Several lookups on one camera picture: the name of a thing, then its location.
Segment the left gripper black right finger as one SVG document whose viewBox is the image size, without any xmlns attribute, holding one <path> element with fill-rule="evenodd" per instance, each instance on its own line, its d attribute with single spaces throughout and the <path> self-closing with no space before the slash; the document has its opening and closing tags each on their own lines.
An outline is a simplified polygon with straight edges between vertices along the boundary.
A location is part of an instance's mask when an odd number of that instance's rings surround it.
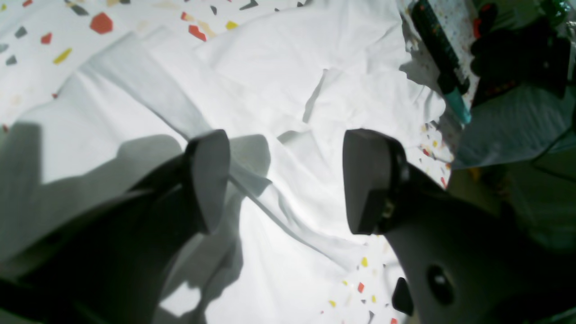
<svg viewBox="0 0 576 324">
<path fill-rule="evenodd" d="M 352 234 L 382 234 L 422 324 L 573 324 L 575 253 L 455 198 L 407 161 L 395 138 L 344 133 Z"/>
</svg>

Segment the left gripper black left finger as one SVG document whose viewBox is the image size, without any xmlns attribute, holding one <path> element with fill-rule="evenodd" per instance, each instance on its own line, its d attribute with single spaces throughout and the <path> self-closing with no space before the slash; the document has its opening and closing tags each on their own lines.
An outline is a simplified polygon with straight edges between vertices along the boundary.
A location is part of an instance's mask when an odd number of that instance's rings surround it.
<svg viewBox="0 0 576 324">
<path fill-rule="evenodd" d="M 230 167 L 211 130 L 135 185 L 1 259 L 1 308 L 45 324 L 150 324 L 182 248 L 213 234 Z"/>
</svg>

